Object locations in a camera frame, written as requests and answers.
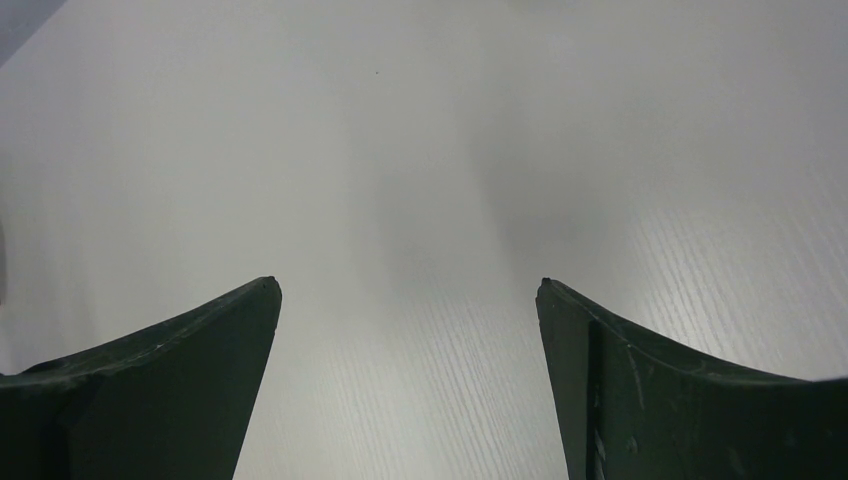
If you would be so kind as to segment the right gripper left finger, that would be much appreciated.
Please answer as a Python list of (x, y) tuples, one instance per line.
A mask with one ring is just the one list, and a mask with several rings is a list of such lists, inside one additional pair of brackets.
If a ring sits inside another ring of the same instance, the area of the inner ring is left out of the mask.
[(230, 479), (283, 295), (260, 277), (1, 379), (5, 479)]

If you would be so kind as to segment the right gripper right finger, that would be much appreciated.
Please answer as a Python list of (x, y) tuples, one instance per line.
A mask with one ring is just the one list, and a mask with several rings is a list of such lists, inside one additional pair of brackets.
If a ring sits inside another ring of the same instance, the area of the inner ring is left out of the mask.
[(572, 479), (843, 479), (847, 382), (685, 346), (546, 278), (536, 309)]

